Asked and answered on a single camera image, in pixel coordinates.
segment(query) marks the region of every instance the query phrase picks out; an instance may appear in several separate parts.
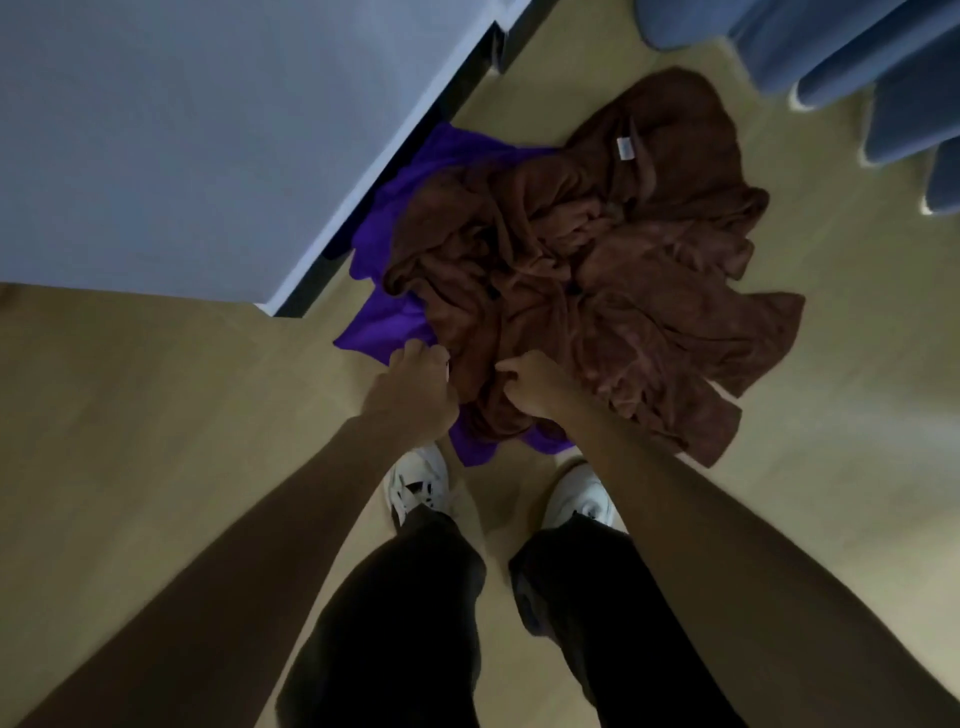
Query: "brown garment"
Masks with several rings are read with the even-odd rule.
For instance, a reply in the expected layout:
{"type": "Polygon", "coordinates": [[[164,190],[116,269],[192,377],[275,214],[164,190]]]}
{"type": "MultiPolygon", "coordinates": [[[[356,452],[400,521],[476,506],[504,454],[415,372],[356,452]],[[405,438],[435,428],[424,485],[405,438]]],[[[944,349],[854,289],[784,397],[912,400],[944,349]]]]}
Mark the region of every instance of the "brown garment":
{"type": "Polygon", "coordinates": [[[493,364],[531,349],[623,417],[712,465],[741,395],[789,351],[804,298],[742,295],[745,235],[767,207],[736,129],[699,74],[647,76],[555,154],[510,169],[443,170],[394,230],[386,291],[413,291],[450,350],[450,381],[481,439],[533,424],[493,364]],[[617,139],[636,158],[621,160],[617,139]]]}

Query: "curtain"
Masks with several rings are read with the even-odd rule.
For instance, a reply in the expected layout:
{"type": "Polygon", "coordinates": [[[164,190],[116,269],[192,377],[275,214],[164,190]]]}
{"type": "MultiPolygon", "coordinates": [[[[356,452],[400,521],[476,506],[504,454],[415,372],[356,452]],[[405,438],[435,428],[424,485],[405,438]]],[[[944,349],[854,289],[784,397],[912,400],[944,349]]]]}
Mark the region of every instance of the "curtain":
{"type": "Polygon", "coordinates": [[[655,48],[726,36],[762,93],[817,109],[874,85],[861,156],[936,148],[922,208],[960,211],[960,0],[635,0],[655,48]]]}

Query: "forearm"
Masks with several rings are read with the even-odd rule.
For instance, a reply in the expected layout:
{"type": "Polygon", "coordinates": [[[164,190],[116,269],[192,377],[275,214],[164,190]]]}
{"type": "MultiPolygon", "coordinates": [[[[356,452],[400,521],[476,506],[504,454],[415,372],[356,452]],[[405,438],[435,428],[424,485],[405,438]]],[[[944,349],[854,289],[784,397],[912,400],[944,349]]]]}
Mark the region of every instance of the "forearm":
{"type": "Polygon", "coordinates": [[[866,606],[769,524],[602,404],[570,394],[554,408],[748,723],[940,725],[960,716],[866,606]]]}
{"type": "Polygon", "coordinates": [[[349,420],[22,725],[253,725],[340,545],[408,446],[399,423],[349,420]]]}

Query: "leg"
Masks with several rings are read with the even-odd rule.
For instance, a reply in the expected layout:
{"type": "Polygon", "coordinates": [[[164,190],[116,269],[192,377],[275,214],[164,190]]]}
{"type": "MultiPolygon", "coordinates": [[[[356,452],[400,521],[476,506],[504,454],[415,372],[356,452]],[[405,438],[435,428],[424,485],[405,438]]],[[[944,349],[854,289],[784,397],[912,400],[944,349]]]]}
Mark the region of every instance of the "leg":
{"type": "Polygon", "coordinates": [[[282,728],[477,725],[474,605],[486,567],[444,512],[440,452],[407,453],[384,487],[396,537],[318,618],[277,701],[282,728]]]}
{"type": "Polygon", "coordinates": [[[545,527],[510,562],[527,631],[549,637],[605,728],[743,725],[660,594],[610,497],[583,464],[557,486],[545,527]]]}

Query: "trouser leg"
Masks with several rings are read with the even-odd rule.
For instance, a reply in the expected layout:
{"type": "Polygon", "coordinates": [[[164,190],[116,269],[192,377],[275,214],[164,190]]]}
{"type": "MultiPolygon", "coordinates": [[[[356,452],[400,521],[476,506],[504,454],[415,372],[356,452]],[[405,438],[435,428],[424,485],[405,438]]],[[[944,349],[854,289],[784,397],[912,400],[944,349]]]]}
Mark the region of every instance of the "trouser leg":
{"type": "Polygon", "coordinates": [[[283,728],[476,726],[483,559],[419,506],[330,599],[277,701],[283,728]]]}
{"type": "Polygon", "coordinates": [[[576,513],[535,534],[510,574],[527,631],[560,646],[606,728],[743,724],[626,534],[576,513]]]}

